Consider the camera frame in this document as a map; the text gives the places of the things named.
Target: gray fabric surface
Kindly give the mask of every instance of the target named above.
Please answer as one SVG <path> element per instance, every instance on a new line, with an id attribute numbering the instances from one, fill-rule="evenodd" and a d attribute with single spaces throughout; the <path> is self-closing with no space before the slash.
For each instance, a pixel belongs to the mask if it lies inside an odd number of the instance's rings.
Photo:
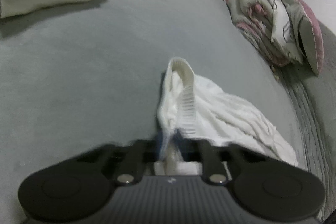
<path id="1" fill-rule="evenodd" d="M 283 68 L 297 109 L 308 170 L 326 188 L 322 219 L 336 209 L 336 36 L 320 23 L 324 41 L 324 68 L 319 77 L 308 63 Z"/>
<path id="2" fill-rule="evenodd" d="M 305 168 L 281 82 L 223 0 L 93 0 L 0 21 L 0 223 L 25 216 L 22 180 L 105 142 L 151 138 L 174 56 L 264 113 Z"/>

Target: pillow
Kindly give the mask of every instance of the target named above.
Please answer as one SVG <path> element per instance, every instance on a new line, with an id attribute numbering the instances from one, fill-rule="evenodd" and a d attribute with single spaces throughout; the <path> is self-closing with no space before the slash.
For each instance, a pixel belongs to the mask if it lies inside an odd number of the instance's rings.
<path id="1" fill-rule="evenodd" d="M 248 10 L 255 4 L 260 4 L 263 10 L 266 12 L 266 18 L 272 21 L 273 8 L 268 0 L 239 0 L 240 8 L 245 15 L 248 15 Z"/>
<path id="2" fill-rule="evenodd" d="M 303 55 L 298 49 L 285 6 L 279 0 L 268 0 L 273 7 L 271 42 L 292 62 L 302 64 Z"/>
<path id="3" fill-rule="evenodd" d="M 318 20 L 303 0 L 282 0 L 294 27 L 296 43 L 302 40 L 302 53 L 318 76 L 323 68 L 323 39 Z"/>

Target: gray bed sheet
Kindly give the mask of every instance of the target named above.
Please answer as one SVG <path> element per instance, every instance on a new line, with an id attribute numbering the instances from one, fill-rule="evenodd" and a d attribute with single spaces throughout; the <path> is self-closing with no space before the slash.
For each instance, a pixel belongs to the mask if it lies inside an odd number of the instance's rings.
<path id="1" fill-rule="evenodd" d="M 223 0 L 94 0 L 0 22 L 0 223 L 25 219 L 20 182 L 106 142 L 156 133 L 161 73 L 185 58 L 305 151 L 292 101 Z"/>
<path id="2" fill-rule="evenodd" d="M 336 209 L 336 35 L 320 23 L 323 71 L 316 77 L 308 63 L 282 68 L 300 122 L 308 170 L 325 185 L 325 220 Z"/>

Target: cushion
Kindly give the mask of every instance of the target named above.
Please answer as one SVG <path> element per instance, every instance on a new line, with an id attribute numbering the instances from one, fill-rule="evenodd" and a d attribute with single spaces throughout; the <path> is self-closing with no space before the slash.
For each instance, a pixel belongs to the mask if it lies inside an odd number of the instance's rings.
<path id="1" fill-rule="evenodd" d="M 273 7 L 271 42 L 292 62 L 302 64 L 303 55 L 298 49 L 285 6 L 279 0 L 268 0 Z"/>
<path id="2" fill-rule="evenodd" d="M 263 10 L 266 12 L 266 18 L 271 22 L 273 15 L 272 5 L 268 0 L 239 0 L 240 8 L 245 15 L 248 15 L 248 10 L 255 4 L 260 4 L 263 7 Z"/>
<path id="3" fill-rule="evenodd" d="M 252 22 L 243 14 L 240 9 L 239 0 L 225 0 L 231 14 L 232 23 L 236 25 L 239 22 L 244 22 L 247 25 L 252 25 Z"/>
<path id="4" fill-rule="evenodd" d="M 323 39 L 318 20 L 303 0 L 281 0 L 286 7 L 294 27 L 297 46 L 302 40 L 303 54 L 318 76 L 323 68 Z"/>

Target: mattress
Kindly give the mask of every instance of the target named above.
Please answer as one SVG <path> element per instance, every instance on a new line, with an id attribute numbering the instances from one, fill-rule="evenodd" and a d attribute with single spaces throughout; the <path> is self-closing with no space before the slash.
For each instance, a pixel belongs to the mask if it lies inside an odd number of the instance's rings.
<path id="1" fill-rule="evenodd" d="M 0 223 L 32 172 L 106 142 L 152 138 L 161 73 L 185 58 L 264 113 L 307 168 L 286 85 L 222 0 L 94 0 L 0 22 Z"/>
<path id="2" fill-rule="evenodd" d="M 336 209 L 336 36 L 320 23 L 324 67 L 317 78 L 309 64 L 282 68 L 284 82 L 295 105 L 308 170 L 325 185 L 325 220 Z"/>

